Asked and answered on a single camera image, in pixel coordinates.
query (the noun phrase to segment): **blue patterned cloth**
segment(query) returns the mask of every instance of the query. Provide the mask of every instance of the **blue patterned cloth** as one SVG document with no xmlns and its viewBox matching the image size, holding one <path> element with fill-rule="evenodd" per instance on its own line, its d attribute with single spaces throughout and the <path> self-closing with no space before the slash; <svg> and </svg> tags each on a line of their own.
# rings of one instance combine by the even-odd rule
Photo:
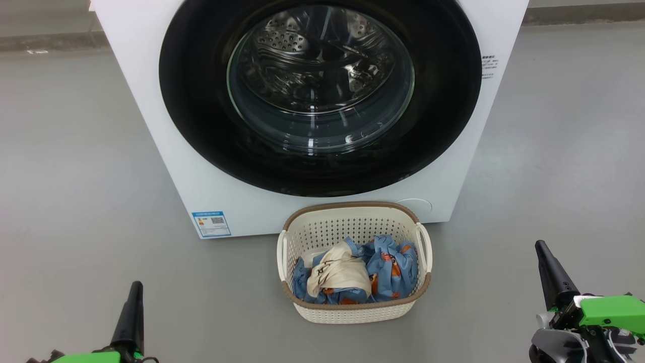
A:
<svg viewBox="0 0 645 363">
<path fill-rule="evenodd" d="M 396 244 L 389 234 L 374 236 L 362 246 L 368 258 L 367 274 L 372 282 L 372 302 L 406 298 L 417 285 L 417 251 L 409 241 Z"/>
<path fill-rule="evenodd" d="M 374 241 L 357 245 L 347 237 L 344 240 L 352 249 L 352 255 L 361 257 L 366 264 L 367 273 L 372 282 L 371 296 L 362 289 L 323 289 L 318 296 L 307 293 L 307 279 L 311 268 L 304 266 L 302 258 L 298 259 L 293 270 L 293 294 L 314 304 L 363 304 L 366 302 L 383 302 L 406 298 L 412 294 L 417 285 L 417 251 L 414 244 L 403 241 L 399 245 L 389 234 L 374 236 Z M 325 254 L 313 259 L 316 266 Z"/>
</svg>

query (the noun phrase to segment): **washing machine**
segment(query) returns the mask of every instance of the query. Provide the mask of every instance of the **washing machine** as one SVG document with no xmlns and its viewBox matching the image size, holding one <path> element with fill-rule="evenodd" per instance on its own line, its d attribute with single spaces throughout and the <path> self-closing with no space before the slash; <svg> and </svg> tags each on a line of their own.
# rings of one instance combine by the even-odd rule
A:
<svg viewBox="0 0 645 363">
<path fill-rule="evenodd" d="M 527 2 L 93 6 L 187 217 L 220 238 L 333 202 L 448 221 Z"/>
</svg>

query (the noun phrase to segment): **washing machine door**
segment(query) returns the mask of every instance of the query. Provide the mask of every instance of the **washing machine door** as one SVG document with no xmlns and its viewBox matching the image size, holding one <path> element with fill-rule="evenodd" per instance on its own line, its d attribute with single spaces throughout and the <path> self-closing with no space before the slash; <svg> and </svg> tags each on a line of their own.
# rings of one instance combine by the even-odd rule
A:
<svg viewBox="0 0 645 363">
<path fill-rule="evenodd" d="M 180 133 L 222 171 L 345 196 L 396 183 L 455 141 L 481 56 L 454 0 L 186 0 L 159 80 Z"/>
</svg>

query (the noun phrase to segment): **black door rim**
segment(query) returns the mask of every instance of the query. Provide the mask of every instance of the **black door rim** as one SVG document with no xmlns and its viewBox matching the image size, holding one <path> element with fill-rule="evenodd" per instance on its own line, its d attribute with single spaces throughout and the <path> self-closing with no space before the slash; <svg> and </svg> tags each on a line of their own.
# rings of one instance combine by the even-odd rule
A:
<svg viewBox="0 0 645 363">
<path fill-rule="evenodd" d="M 303 4 L 366 14 L 396 34 L 412 56 L 412 100 L 369 145 L 334 155 L 282 150 L 247 126 L 233 106 L 226 69 L 236 44 L 260 19 Z M 479 97 L 481 55 L 454 0 L 186 0 L 163 41 L 159 81 L 179 132 L 222 171 L 273 192 L 346 196 L 411 176 L 457 139 Z"/>
</svg>

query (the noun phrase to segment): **brown basket rim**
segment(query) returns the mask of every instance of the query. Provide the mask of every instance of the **brown basket rim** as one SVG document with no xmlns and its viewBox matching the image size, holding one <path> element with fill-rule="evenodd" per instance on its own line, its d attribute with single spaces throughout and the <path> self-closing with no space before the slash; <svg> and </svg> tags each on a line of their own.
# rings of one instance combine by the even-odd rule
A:
<svg viewBox="0 0 645 363">
<path fill-rule="evenodd" d="M 354 208 L 354 207 L 383 207 L 383 208 L 394 208 L 398 209 L 404 213 L 406 213 L 413 221 L 414 223 L 419 223 L 419 219 L 417 216 L 408 208 L 405 208 L 403 205 L 398 204 L 398 203 L 392 203 L 392 202 L 343 202 L 343 203 L 329 203 L 329 204 L 320 204 L 320 205 L 314 205 L 311 207 L 306 207 L 298 210 L 297 212 L 293 213 L 289 219 L 284 223 L 284 230 L 288 231 L 289 226 L 291 226 L 291 223 L 293 221 L 300 217 L 301 215 L 309 212 L 316 212 L 316 211 L 325 211 L 327 209 L 340 209 L 340 208 Z M 420 298 L 421 295 L 423 295 L 426 290 L 428 290 L 428 286 L 430 285 L 430 279 L 432 278 L 432 274 L 428 271 L 426 273 L 426 279 L 423 282 L 423 285 L 417 290 L 416 293 L 406 297 L 402 298 L 400 300 L 392 300 L 392 301 L 385 301 L 385 302 L 375 302 L 371 304 L 356 304 L 356 305 L 325 305 L 325 304 L 313 304 L 310 302 L 304 302 L 300 299 L 298 299 L 291 289 L 289 289 L 289 285 L 286 283 L 286 281 L 282 281 L 282 286 L 284 293 L 286 296 L 296 305 L 304 307 L 305 309 L 314 309 L 314 310 L 367 310 L 367 309 L 378 309 L 380 307 L 391 307 L 391 306 L 397 306 L 397 305 L 404 305 L 404 304 L 409 304 L 411 302 L 414 302 L 416 299 Z"/>
</svg>

